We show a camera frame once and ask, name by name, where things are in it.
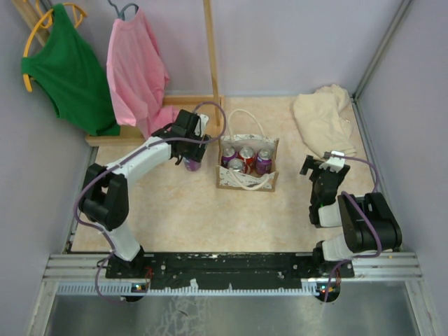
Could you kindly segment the purple soda can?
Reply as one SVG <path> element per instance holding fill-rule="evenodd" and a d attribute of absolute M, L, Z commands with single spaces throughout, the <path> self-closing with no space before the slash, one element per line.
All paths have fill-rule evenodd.
<path fill-rule="evenodd" d="M 192 159 L 189 158 L 184 158 L 183 159 L 183 163 L 184 163 L 184 167 L 189 171 L 189 172 L 196 172 L 198 171 L 202 164 L 200 162 L 196 162 Z"/>

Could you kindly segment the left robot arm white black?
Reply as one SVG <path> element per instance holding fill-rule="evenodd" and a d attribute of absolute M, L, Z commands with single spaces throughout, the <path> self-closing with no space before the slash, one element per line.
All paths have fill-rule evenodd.
<path fill-rule="evenodd" d="M 130 212 L 129 189 L 150 170 L 173 158 L 201 162 L 211 139 L 206 134 L 209 117 L 180 111 L 176 120 L 154 132 L 140 147 L 106 166 L 92 164 L 85 175 L 76 213 L 105 235 L 113 254 L 122 260 L 121 270 L 132 278 L 141 276 L 146 261 L 127 225 Z"/>

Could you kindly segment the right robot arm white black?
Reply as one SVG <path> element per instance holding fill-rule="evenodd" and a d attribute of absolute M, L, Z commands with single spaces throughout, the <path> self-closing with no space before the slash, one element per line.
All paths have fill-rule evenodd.
<path fill-rule="evenodd" d="M 337 151 L 324 153 L 323 160 L 308 155 L 300 170 L 301 175 L 311 173 L 311 224 L 342 229 L 336 237 L 318 242 L 312 252 L 313 269 L 321 277 L 329 277 L 338 262 L 375 258 L 383 251 L 400 248 L 403 242 L 402 230 L 376 185 L 363 196 L 339 191 L 350 170 L 347 160 L 359 161 Z"/>

